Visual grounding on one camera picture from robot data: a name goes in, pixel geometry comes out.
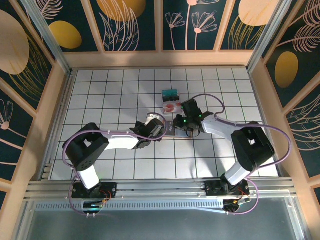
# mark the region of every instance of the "yellow circle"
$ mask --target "yellow circle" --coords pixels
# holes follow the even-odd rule
[[[266,25],[274,13],[279,0],[241,0],[239,18],[249,26]]]
[[[125,19],[124,4],[128,10],[132,9],[136,18],[140,17],[146,8],[146,0],[96,0],[96,2],[108,18],[119,22],[124,22]]]
[[[295,80],[299,68],[297,56],[285,51],[280,55],[275,65],[275,82],[282,89],[285,89]]]
[[[0,69],[7,74],[23,72],[29,61],[28,36],[20,23],[0,10]]]
[[[49,28],[61,47],[66,49],[76,49],[80,47],[82,38],[79,31],[66,21],[55,21]]]

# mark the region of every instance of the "flower drawing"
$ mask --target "flower drawing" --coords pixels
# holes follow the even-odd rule
[[[197,50],[198,34],[208,33],[217,30],[215,13],[204,12],[199,18],[199,12],[192,14],[192,24],[195,32],[194,50]]]
[[[185,50],[188,50],[188,26],[189,26],[189,16],[190,8],[196,5],[205,5],[205,4],[216,4],[220,0],[186,0],[188,3],[188,12],[186,15],[186,25],[185,25]]]
[[[170,28],[173,50],[176,50],[174,37],[173,37],[173,34],[172,34],[172,29],[178,28],[178,27],[182,27],[182,26],[186,25],[186,22],[183,21],[184,18],[182,17],[181,12],[180,13],[176,13],[175,12],[172,15],[171,15],[170,12],[166,13],[165,14],[165,19],[166,19],[166,22],[168,23],[169,28]]]
[[[5,102],[2,99],[0,99],[0,130],[4,130],[4,131],[9,130],[14,134],[26,139],[27,137],[23,136],[22,134],[10,128],[10,121],[12,119],[13,111],[14,111],[14,104],[12,102],[7,101],[5,104]],[[21,146],[8,142],[2,138],[0,138],[0,142],[19,150],[23,149]],[[0,161],[0,164],[17,165],[16,163],[9,163],[9,162],[2,162],[2,161]]]

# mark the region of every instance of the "white grid floor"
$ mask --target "white grid floor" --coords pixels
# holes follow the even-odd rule
[[[245,68],[80,70],[77,72],[50,180],[70,180],[72,170],[62,161],[62,145],[84,125],[94,122],[105,130],[127,130],[144,122],[149,112],[162,113],[162,90],[178,89],[181,102],[209,93],[226,107],[231,121],[262,122]],[[207,96],[196,99],[202,112],[221,110]],[[165,116],[173,120],[173,114]],[[216,135],[165,139],[144,149],[105,151],[95,163],[102,180],[220,177],[236,161],[231,142]],[[278,176],[274,166],[254,177]]]

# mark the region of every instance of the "small box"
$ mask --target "small box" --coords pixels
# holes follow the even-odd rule
[[[164,114],[181,113],[180,95],[177,89],[162,90]]]

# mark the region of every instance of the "wire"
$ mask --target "wire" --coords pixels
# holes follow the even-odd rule
[[[251,211],[253,211],[256,207],[257,207],[257,205],[258,205],[258,202],[259,202],[259,190],[258,190],[258,187],[257,187],[257,185],[253,182],[253,181],[251,181],[250,179],[245,179],[245,180],[247,180],[249,183],[251,183],[254,187],[255,187],[255,191],[256,191],[256,201],[255,201],[255,204],[253,205],[253,207],[252,208],[250,208],[249,210],[247,210],[247,211],[243,211],[243,212],[230,212],[230,214],[232,214],[232,215],[244,215],[244,214],[248,214],[248,213],[250,213]]]

